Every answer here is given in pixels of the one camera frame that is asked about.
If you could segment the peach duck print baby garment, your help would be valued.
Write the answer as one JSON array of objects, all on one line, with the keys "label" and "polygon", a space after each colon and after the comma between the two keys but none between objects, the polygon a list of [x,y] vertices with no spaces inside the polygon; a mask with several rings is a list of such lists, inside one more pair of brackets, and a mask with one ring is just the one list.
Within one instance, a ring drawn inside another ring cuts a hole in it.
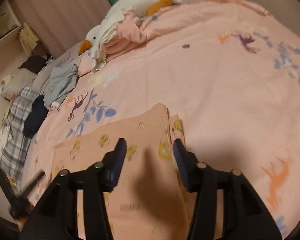
[{"label": "peach duck print baby garment", "polygon": [[71,172],[88,168],[112,151],[120,138],[127,143],[123,168],[118,185],[104,194],[113,237],[185,239],[190,217],[172,150],[172,141],[184,138],[183,127],[163,104],[56,145],[51,175],[64,168]]}]

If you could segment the folded white and pink clothes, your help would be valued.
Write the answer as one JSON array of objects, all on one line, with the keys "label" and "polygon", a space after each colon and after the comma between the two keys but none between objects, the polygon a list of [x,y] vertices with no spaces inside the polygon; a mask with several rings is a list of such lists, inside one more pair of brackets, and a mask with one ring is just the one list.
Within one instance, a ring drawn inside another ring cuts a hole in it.
[{"label": "folded white and pink clothes", "polygon": [[109,34],[100,38],[91,49],[92,71],[101,70],[107,62],[147,41],[144,23],[149,16],[125,13],[123,21],[117,23]]}]

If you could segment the grey plaid blanket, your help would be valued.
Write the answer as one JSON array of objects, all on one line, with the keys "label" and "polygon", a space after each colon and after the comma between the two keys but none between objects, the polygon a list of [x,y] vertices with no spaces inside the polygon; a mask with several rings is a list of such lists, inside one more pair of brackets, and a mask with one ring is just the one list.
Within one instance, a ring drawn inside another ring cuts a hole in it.
[{"label": "grey plaid blanket", "polygon": [[32,104],[39,94],[28,85],[22,88],[10,108],[7,116],[8,139],[0,150],[0,168],[16,184],[21,184],[23,168],[31,139],[23,134],[25,120],[32,111]]}]

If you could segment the navy blue garment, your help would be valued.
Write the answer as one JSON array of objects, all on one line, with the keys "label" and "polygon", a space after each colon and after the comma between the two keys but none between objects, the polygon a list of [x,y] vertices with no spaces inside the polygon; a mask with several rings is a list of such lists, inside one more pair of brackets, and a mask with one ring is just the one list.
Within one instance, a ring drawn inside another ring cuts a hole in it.
[{"label": "navy blue garment", "polygon": [[32,110],[24,122],[23,135],[26,138],[34,137],[47,117],[48,112],[49,110],[44,103],[44,96],[38,96],[32,103]]}]

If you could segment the beige pillow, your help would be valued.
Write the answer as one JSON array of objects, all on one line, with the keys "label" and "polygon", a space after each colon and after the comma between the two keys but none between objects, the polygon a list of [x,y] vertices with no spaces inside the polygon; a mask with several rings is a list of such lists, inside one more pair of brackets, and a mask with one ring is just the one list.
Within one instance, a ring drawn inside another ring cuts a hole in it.
[{"label": "beige pillow", "polygon": [[37,75],[28,69],[19,69],[14,77],[6,84],[2,90],[2,96],[7,100],[10,100],[14,93],[19,92],[26,85],[32,83]]}]

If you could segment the grey folded garment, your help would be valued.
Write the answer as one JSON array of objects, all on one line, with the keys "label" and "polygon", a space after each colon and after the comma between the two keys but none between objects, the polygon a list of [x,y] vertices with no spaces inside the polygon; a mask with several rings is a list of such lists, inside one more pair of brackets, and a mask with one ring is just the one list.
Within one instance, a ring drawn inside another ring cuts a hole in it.
[{"label": "grey folded garment", "polygon": [[77,65],[53,67],[49,85],[44,94],[46,107],[59,107],[77,84]]}]

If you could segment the dark brown cushion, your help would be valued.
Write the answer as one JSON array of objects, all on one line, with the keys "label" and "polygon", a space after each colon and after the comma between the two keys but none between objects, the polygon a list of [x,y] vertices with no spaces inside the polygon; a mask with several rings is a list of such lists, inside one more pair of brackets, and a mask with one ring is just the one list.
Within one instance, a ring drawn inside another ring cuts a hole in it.
[{"label": "dark brown cushion", "polygon": [[19,69],[27,69],[34,74],[38,74],[46,66],[50,57],[50,54],[46,54],[45,57],[32,55],[19,67]]}]

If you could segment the pink printed bed quilt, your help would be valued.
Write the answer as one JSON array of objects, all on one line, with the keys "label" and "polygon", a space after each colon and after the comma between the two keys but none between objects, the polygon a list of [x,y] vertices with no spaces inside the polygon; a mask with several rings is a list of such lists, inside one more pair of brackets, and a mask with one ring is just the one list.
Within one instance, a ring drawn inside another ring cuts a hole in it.
[{"label": "pink printed bed quilt", "polygon": [[243,172],[286,238],[300,222],[300,37],[245,0],[163,9],[147,41],[79,78],[27,156],[24,180],[49,183],[54,147],[156,104],[177,115],[187,150],[217,170]]}]

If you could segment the yellow hanging cloth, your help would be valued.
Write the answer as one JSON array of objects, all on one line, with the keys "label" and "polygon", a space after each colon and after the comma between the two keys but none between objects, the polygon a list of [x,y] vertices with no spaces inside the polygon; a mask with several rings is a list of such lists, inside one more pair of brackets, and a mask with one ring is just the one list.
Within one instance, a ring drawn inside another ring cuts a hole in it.
[{"label": "yellow hanging cloth", "polygon": [[36,33],[31,29],[31,27],[27,23],[24,23],[18,33],[18,37],[26,55],[32,55],[34,49],[37,47],[40,41]]}]

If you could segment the pink curtain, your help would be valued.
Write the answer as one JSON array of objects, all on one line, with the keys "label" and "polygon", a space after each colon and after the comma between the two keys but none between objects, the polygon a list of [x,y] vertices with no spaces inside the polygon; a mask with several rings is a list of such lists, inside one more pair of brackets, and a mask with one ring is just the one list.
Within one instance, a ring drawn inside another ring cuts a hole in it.
[{"label": "pink curtain", "polygon": [[59,57],[100,24],[111,5],[108,0],[9,0],[21,23],[39,37],[45,49]]}]

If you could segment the white goose plush toy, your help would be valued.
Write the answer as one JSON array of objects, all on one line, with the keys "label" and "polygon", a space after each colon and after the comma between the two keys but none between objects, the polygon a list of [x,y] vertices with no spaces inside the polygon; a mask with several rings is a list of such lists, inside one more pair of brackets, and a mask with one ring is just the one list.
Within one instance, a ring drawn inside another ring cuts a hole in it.
[{"label": "white goose plush toy", "polygon": [[178,3],[179,0],[118,0],[109,9],[102,22],[88,31],[79,47],[78,55],[82,55],[88,49],[93,48],[97,58],[104,57],[102,44],[116,35],[117,26],[123,22],[126,15],[151,16],[163,7]]}]

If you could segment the white wall shelf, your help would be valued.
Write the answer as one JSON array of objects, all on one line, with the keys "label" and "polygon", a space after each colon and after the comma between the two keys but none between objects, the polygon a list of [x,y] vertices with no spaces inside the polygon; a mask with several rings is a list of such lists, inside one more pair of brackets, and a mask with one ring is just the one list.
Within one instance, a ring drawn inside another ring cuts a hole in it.
[{"label": "white wall shelf", "polygon": [[20,28],[21,22],[15,15],[9,0],[4,0],[0,6],[0,40]]}]

